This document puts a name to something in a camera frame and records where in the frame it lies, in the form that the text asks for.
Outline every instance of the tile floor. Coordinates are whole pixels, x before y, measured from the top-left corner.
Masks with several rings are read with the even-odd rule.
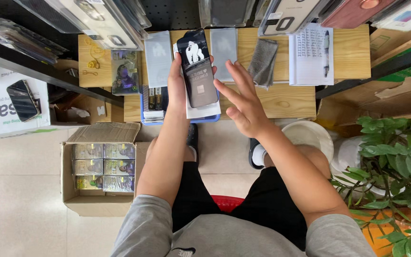
[[[285,124],[287,121],[275,121]],[[201,124],[200,172],[211,194],[244,198],[259,171],[233,121]],[[160,126],[142,127],[150,141]],[[104,257],[123,217],[80,217],[61,202],[59,143],[75,129],[0,139],[0,256]]]

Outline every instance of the white sock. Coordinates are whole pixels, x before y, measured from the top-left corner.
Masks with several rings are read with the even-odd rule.
[[[196,149],[194,147],[192,147],[191,145],[188,145],[188,147],[193,150],[193,155],[195,156],[195,161],[197,161],[197,154],[196,154]]]
[[[253,150],[252,161],[256,166],[264,166],[264,157],[267,151],[261,144],[258,144]]]

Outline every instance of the brown leather phone case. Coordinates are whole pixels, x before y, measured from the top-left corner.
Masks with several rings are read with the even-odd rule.
[[[323,17],[322,27],[356,28],[368,21],[395,0],[345,0],[339,6],[328,10]]]

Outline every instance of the wooden table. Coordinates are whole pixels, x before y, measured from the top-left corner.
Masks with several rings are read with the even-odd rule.
[[[248,67],[256,45],[258,28],[239,28],[237,59]],[[186,30],[171,31],[171,43],[177,42]],[[207,43],[210,44],[210,32],[205,30]],[[88,37],[80,35],[79,40],[79,71],[80,86],[110,86],[110,50],[105,50],[102,58],[98,59],[101,65],[99,76],[82,75],[83,69],[90,70],[86,64],[92,58],[89,55],[90,45],[86,44]],[[289,80],[288,37],[267,37],[276,40],[279,44],[274,67],[274,81]],[[145,68],[145,55],[142,53],[142,66]],[[365,79],[370,75],[370,49],[368,25],[363,24],[355,29],[334,29],[334,79]],[[142,69],[143,84],[148,85],[147,69]],[[316,116],[315,88],[310,86],[289,86],[288,84],[274,84],[269,90],[257,89],[257,94],[270,119],[278,118],[310,118]],[[225,110],[232,106],[220,94],[221,118],[229,119]],[[125,96],[124,121],[140,121],[139,95]]]

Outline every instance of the gray t-shirt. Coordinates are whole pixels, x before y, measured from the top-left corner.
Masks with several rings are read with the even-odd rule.
[[[354,220],[342,214],[315,220],[306,240],[309,257],[376,256]],[[224,214],[200,215],[173,234],[167,201],[139,195],[123,220],[111,256],[305,257],[305,253],[270,228]]]

